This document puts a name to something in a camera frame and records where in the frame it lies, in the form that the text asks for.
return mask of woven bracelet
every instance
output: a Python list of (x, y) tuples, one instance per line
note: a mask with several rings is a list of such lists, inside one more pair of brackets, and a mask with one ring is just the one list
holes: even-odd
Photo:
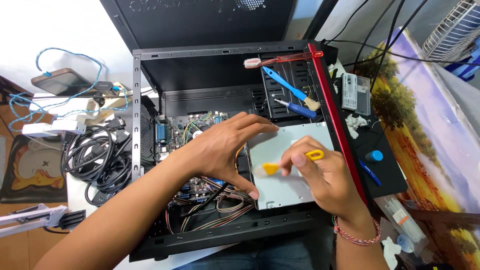
[(337, 216), (332, 216), (332, 221), (334, 224), (334, 232), (341, 235), (343, 238), (349, 240), (350, 242), (356, 244), (356, 245), (373, 245), (375, 243), (378, 243), (380, 240), (380, 234), (382, 230), (380, 229), (380, 225), (378, 224), (377, 221), (375, 221), (373, 218), (373, 224), (375, 224), (375, 229), (377, 230), (377, 236), (374, 239), (371, 240), (360, 240), (355, 237), (352, 237), (350, 234), (346, 233), (344, 230), (342, 230), (338, 226), (338, 217)]

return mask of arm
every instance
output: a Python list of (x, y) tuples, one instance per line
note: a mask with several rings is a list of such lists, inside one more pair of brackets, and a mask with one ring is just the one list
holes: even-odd
[[(324, 152), (321, 160), (314, 162), (305, 153), (315, 149)], [(283, 175), (289, 175), (292, 165), (307, 180), (315, 202), (325, 211), (338, 216), (338, 226), (351, 236), (370, 240), (376, 230), (370, 213), (361, 200), (353, 183), (343, 155), (330, 151), (319, 142), (306, 136), (285, 151), (279, 166)], [(357, 269), (386, 270), (379, 243), (368, 246), (356, 245), (341, 235), (336, 237), (336, 266), (339, 270)]]
[(139, 243), (187, 180), (204, 175), (225, 180), (258, 199), (258, 190), (235, 170), (235, 153), (259, 133), (278, 127), (239, 113), (214, 125), (126, 187), (49, 250), (36, 270), (112, 269)]

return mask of white cloth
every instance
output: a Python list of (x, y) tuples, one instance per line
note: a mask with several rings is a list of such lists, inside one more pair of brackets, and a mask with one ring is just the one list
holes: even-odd
[(357, 118), (353, 117), (352, 114), (350, 114), (347, 118), (345, 118), (345, 121), (347, 122), (347, 127), (348, 131), (350, 132), (350, 136), (352, 138), (356, 139), (359, 134), (356, 132), (357, 128), (359, 126), (364, 126), (367, 125), (367, 120), (363, 119), (361, 116), (358, 116)]
[(385, 261), (387, 262), (387, 265), (390, 268), (390, 270), (393, 270), (398, 264), (395, 258), (395, 254), (400, 254), (400, 252), (402, 251), (402, 247), (393, 243), (390, 237), (387, 237), (387, 239), (383, 240), (382, 244), (384, 245)]

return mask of smartphone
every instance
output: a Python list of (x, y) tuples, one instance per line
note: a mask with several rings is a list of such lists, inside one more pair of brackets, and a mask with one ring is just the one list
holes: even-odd
[[(55, 96), (73, 96), (92, 86), (92, 83), (70, 68), (63, 68), (51, 72), (51, 76), (41, 75), (33, 78), (32, 84)], [(93, 96), (97, 90), (90, 89), (81, 96)]]

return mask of screwdriver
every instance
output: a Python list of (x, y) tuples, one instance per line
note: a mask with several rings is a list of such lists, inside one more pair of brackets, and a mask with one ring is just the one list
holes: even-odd
[(290, 109), (298, 114), (301, 114), (303, 116), (306, 116), (310, 119), (313, 119), (315, 118), (315, 116), (317, 116), (316, 112), (312, 111), (312, 110), (309, 110), (305, 107), (302, 107), (300, 105), (297, 105), (297, 104), (293, 104), (291, 102), (285, 102), (285, 101), (281, 101), (281, 100), (278, 100), (278, 99), (274, 99), (276, 102), (284, 105), (287, 107), (287, 109)]

